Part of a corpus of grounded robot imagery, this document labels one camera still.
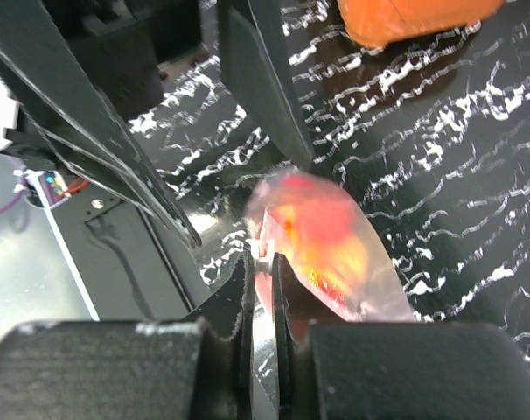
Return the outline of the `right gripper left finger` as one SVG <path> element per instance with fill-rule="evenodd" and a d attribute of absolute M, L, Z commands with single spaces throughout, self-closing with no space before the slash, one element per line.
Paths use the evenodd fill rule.
<path fill-rule="evenodd" d="M 171 321 L 36 321 L 0 341 L 0 419 L 249 419 L 254 263 Z"/>

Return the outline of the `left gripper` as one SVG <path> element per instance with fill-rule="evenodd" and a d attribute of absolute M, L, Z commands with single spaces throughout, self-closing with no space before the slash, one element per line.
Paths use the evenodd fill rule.
<path fill-rule="evenodd" d="M 0 76 L 57 158 L 191 248 L 199 234 L 123 120 L 201 44 L 197 1 L 0 1 Z"/>

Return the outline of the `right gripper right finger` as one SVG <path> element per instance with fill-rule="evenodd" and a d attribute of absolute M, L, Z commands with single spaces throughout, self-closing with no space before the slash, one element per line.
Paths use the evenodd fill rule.
<path fill-rule="evenodd" d="M 530 370 L 494 325 L 338 318 L 272 266 L 281 419 L 530 419 Z"/>

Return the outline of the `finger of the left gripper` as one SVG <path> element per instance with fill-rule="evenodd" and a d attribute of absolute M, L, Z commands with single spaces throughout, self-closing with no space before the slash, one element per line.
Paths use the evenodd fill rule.
<path fill-rule="evenodd" d="M 278 1 L 218 1 L 220 78 L 294 165 L 314 151 L 292 82 Z"/>

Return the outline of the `pink zip top bag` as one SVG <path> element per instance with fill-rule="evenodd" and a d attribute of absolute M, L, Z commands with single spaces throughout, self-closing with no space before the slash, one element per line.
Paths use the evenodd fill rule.
<path fill-rule="evenodd" d="M 273 257 L 282 254 L 298 282 L 343 320 L 415 321 L 381 239 L 339 184 L 277 171 L 256 184 L 243 220 L 257 264 L 257 296 L 267 310 Z"/>

